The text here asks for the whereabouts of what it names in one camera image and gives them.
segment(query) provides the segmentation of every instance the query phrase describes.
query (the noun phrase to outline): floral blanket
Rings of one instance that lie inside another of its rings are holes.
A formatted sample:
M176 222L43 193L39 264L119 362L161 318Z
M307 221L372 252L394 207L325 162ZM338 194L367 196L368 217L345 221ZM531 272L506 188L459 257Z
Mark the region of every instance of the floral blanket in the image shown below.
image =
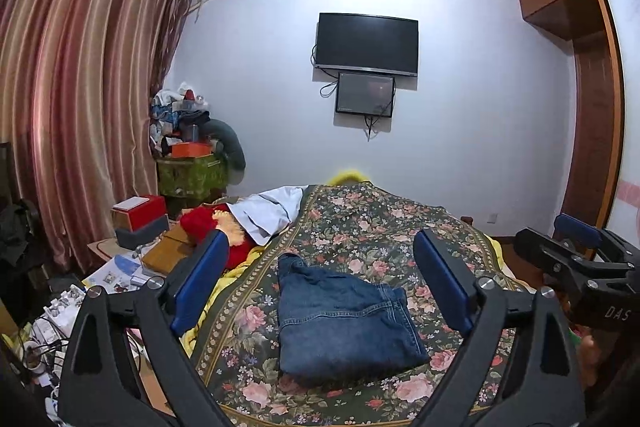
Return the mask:
M523 289L501 274L484 235L442 207L417 204L369 183L311 186L297 221L216 298L200 328L191 360L233 423L405 425L416 416L462 341L444 323L415 266L412 241L423 228L447 241L450 252L462 257L477 277L486 275L504 288ZM280 374L277 259L285 252L369 282L401 285L429 362L385 380L315 389ZM512 342L513 331L505 330L475 409L492 402Z

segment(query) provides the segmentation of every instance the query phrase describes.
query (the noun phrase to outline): metal bolt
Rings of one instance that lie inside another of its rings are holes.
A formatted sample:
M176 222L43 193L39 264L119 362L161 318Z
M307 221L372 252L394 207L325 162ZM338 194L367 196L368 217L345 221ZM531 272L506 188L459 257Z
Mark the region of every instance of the metal bolt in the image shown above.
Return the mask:
M483 290L493 290L495 288L494 280L489 279L489 277L482 277L482 279L478 281L478 284Z
M159 275L153 276L146 282L146 285L152 290L157 290L164 285L164 277L160 277Z
M540 288L540 293L542 293L542 296L546 299L552 299L556 296L556 292L554 292L554 289L549 288L549 286L542 286L542 288Z
M101 293L102 286L91 286L91 288L86 291L86 294L90 299L95 299L98 295L101 295Z

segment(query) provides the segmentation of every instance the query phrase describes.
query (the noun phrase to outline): jeans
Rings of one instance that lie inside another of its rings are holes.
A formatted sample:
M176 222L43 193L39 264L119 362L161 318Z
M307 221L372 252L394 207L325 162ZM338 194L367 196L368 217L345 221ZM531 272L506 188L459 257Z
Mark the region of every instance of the jeans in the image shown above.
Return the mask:
M426 363L404 289L278 260L280 369L303 385L400 373Z

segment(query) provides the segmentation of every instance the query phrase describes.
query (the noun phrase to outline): wooden wardrobe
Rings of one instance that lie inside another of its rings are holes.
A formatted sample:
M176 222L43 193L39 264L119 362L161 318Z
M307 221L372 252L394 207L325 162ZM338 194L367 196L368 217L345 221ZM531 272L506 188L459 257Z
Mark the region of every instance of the wooden wardrobe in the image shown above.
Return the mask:
M623 137L620 51L607 0L520 0L522 17L573 41L577 110L562 212L604 227L615 196Z

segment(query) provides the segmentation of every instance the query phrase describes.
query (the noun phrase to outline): wall-mounted small screen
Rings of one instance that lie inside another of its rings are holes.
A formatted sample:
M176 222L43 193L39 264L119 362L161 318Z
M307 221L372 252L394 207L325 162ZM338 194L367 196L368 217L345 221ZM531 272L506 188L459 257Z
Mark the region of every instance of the wall-mounted small screen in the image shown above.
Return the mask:
M418 21L321 13L316 67L418 75Z
M394 110L392 76L340 73L335 95L335 112L391 117Z

